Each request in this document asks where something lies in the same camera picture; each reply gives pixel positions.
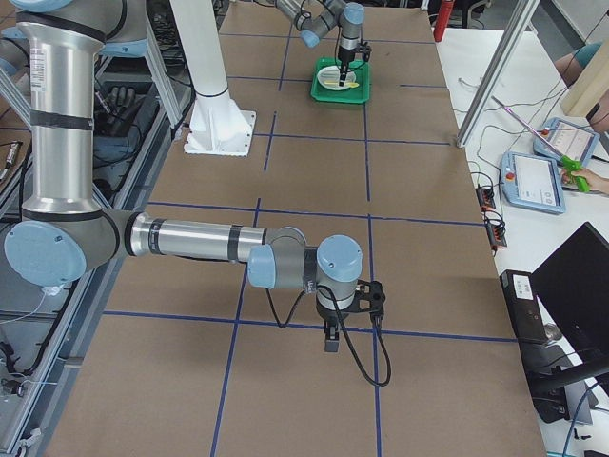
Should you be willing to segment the person's hand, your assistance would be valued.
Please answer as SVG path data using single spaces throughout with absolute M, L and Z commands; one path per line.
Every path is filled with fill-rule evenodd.
M 561 180 L 563 183 L 568 183 L 572 178 L 583 177 L 592 191 L 597 191 L 603 194 L 609 193 L 609 179 L 594 173 L 592 170 L 583 168 L 575 171 L 563 171 Z

